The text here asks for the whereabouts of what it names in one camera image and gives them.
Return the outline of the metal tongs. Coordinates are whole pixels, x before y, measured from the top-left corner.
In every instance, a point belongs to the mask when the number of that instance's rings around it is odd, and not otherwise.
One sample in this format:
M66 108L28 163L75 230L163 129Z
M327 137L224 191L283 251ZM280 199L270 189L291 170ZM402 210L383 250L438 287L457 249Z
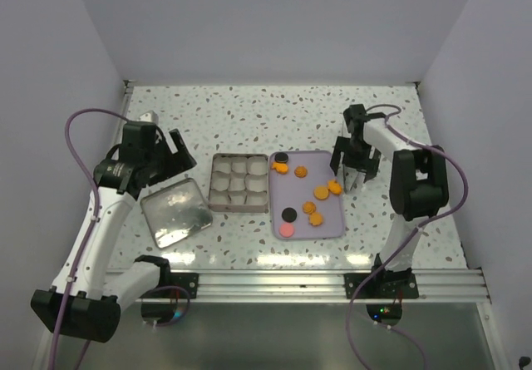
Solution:
M342 176L344 193L354 195L363 184L364 174L354 168L347 167L342 163L342 160L343 157L341 157L339 172Z

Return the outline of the orange swirl cookie top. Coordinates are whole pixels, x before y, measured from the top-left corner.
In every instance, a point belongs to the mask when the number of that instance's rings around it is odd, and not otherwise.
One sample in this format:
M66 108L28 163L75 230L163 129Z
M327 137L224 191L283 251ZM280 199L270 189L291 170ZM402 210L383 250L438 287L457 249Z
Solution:
M308 169L303 165L299 165L295 168L294 174L298 178L304 178L308 175Z

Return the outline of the black sandwich cookie top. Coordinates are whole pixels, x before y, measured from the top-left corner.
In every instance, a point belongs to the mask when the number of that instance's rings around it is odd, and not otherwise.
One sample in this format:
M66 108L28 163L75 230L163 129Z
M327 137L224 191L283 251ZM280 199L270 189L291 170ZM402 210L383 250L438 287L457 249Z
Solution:
M288 154L285 152L278 152L274 156L274 161L281 164L286 164L288 162Z

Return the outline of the lilac plastic tray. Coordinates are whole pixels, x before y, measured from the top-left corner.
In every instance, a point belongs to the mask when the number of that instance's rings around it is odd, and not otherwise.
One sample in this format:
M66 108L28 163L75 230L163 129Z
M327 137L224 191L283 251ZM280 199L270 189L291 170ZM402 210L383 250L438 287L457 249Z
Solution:
M280 175L272 170L274 156L278 152L288 154L289 171L286 175ZM317 200L313 190L319 185L328 187L330 180L337 180L329 166L332 154L326 150L304 151L278 151L269 158L269 204L272 221L273 235L281 240L305 240L305 239L334 239L344 233L345 220L342 206L342 194L334 195L329 191L326 200ZM297 166L303 165L308 169L308 175L298 178L294 174ZM308 217L303 213L302 206L306 201L312 201L318 212L323 215L324 221L318 227L309 224ZM279 227L286 223L282 220L282 211L292 207L298 212L297 219L292 222L294 234L290 238L279 235Z

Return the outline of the orange flower cookie top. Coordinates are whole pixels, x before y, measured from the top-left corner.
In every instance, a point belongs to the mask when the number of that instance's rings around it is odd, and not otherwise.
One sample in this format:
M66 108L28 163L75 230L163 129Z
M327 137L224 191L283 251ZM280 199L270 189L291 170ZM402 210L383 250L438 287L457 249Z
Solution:
M274 161L272 163L272 170L280 175L286 175L289 171L289 167L287 163Z

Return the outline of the black round cookie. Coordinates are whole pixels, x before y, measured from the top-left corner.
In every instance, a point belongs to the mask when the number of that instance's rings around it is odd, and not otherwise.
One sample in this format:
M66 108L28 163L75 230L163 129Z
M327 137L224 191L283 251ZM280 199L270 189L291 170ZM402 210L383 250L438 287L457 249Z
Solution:
M292 223L297 219L298 212L292 207L287 207L282 211L281 217L284 222Z

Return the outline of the pink round cookie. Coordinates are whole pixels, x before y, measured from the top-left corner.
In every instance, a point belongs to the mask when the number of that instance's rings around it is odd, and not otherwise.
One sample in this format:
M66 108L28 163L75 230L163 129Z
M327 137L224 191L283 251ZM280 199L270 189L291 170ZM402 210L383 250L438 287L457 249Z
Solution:
M291 223L284 223L278 229L279 235L283 238L290 238L294 234L294 226Z

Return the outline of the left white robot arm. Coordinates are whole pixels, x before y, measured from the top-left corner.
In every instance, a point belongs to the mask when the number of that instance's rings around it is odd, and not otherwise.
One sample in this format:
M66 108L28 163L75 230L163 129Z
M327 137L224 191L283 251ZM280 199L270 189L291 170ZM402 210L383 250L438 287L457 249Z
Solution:
M47 290L33 293L31 307L46 328L60 335L105 343L122 313L138 298L160 298L174 287L170 263L143 254L113 282L106 271L117 237L141 191L195 167L180 132L165 136L152 122L128 121L89 176L91 194L80 232L60 273Z

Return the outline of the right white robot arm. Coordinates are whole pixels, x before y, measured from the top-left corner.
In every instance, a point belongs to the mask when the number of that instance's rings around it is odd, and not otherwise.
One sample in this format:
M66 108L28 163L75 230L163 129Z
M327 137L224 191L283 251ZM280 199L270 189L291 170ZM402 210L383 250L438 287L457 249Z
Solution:
M372 272L357 286L389 297L409 284L416 247L429 220L438 216L449 200L446 159L438 146L421 143L393 131L389 115L371 113L363 104L343 112L348 136L339 136L330 168L356 170L369 181L377 176L380 160L391 162L389 199L395 212L387 241L377 254Z

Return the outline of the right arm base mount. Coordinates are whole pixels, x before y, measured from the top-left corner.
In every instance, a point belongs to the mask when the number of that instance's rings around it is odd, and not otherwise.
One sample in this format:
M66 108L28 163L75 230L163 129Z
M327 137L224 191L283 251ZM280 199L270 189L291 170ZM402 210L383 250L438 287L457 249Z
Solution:
M411 269L400 272L383 270L368 281L357 295L357 299L382 300L382 303L368 303L367 314L372 321L390 326L400 322L402 302L419 297L416 276Z

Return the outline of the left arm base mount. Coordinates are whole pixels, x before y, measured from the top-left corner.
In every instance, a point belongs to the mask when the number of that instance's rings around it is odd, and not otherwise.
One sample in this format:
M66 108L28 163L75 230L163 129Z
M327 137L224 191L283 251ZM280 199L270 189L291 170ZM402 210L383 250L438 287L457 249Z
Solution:
M170 281L140 298L140 315L154 327L167 327L184 319L191 302L197 297L197 273L171 274Z

